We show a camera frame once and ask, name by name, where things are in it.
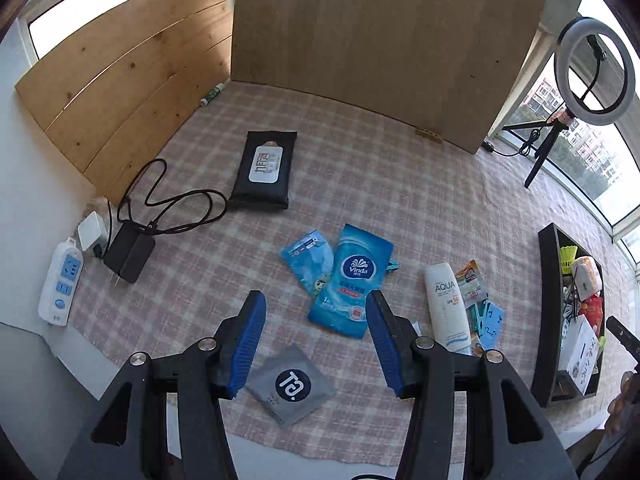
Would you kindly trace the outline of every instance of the human hand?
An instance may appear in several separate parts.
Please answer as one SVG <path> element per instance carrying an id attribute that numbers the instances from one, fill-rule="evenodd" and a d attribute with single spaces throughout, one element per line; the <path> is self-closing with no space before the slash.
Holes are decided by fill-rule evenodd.
<path id="1" fill-rule="evenodd" d="M 620 394 L 613 399 L 609 403 L 609 407 L 607 411 L 609 412 L 610 417 L 604 424 L 604 430 L 606 434 L 613 434 L 620 431 L 622 427 L 622 410 L 625 407 L 625 404 L 629 399 L 629 392 L 632 390 L 632 385 L 640 380 L 640 376 L 633 372 L 625 372 L 622 374 L 622 379 L 620 380 Z"/>

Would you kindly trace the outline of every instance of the white sunscreen bottle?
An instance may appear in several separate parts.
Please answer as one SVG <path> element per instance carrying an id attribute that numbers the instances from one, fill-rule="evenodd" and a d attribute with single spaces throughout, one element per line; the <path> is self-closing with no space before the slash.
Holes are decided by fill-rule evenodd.
<path id="1" fill-rule="evenodd" d="M 426 267 L 424 283 L 436 341 L 451 352 L 469 346 L 471 334 L 465 304 L 451 266 L 442 263 Z"/>

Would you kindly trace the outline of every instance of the plywood panel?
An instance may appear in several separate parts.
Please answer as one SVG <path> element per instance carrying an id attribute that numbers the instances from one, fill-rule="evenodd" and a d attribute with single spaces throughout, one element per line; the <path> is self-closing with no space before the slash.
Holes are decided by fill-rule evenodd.
<path id="1" fill-rule="evenodd" d="M 151 94 L 204 51 L 228 38 L 231 30 L 232 16 L 222 3 L 158 32 L 80 92 L 53 121 L 47 135 L 78 170 L 84 171 Z"/>
<path id="2" fill-rule="evenodd" d="M 84 172 L 98 194 L 120 201 L 136 173 L 199 106 L 203 94 L 228 78 L 230 54 L 228 38 L 169 79 L 125 121 Z"/>
<path id="3" fill-rule="evenodd" d="M 16 89 L 46 130 L 94 77 L 156 32 L 225 0 L 128 0 L 62 41 L 18 82 Z"/>
<path id="4" fill-rule="evenodd" d="M 236 0 L 232 78 L 368 108 L 475 152 L 544 0 Z"/>

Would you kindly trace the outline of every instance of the wooden wall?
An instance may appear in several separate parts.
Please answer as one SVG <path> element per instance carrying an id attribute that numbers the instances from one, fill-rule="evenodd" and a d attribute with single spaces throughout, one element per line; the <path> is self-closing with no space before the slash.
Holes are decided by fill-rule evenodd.
<path id="1" fill-rule="evenodd" d="M 475 153 L 544 0 L 236 0 L 232 78 L 368 108 Z"/>
<path id="2" fill-rule="evenodd" d="M 225 0 L 128 0 L 62 41 L 16 89 L 58 149 L 117 203 L 228 79 L 231 32 Z"/>

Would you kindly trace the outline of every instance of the pink checkered cloth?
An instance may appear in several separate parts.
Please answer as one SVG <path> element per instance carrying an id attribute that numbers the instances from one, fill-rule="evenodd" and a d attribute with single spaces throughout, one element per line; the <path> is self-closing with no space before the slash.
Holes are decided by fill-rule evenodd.
<path id="1" fill-rule="evenodd" d="M 407 124 L 329 99 L 232 82 L 196 111 L 162 150 L 168 173 L 158 200 L 194 188 L 231 192 L 249 130 L 295 130 L 289 210 L 229 212 L 221 221 L 156 238 L 137 283 L 114 283 L 94 258 L 84 264 L 70 322 L 121 365 L 134 351 L 153 357 L 181 352 L 234 316 L 252 288 L 267 297 L 268 314 L 254 367 L 295 343 L 331 379 L 337 395 L 282 430 L 246 390 L 222 401 L 227 431 L 310 458 L 397 465 L 412 403 L 398 400 L 382 375 L 369 333 L 340 336 L 306 319 L 311 298 L 279 253 L 312 229 L 334 246 L 345 222 L 394 244 L 400 269 L 383 292 L 395 314 L 431 329 L 422 271 L 474 258 L 492 300 L 506 313 L 500 348 L 530 385 L 542 295 L 537 232 L 555 222 L 604 268 L 608 314 L 630 319 L 632 273 L 619 249 L 583 206 L 544 171 L 529 190 L 531 163 L 484 151 L 475 156 L 414 134 Z M 158 175 L 150 170 L 132 194 L 136 220 Z M 175 207 L 164 225 L 199 219 L 206 201 Z M 598 395 L 546 410 L 557 431 L 601 410 L 616 395 L 628 357 L 607 345 Z M 465 446 L 465 399 L 456 394 L 452 462 Z"/>

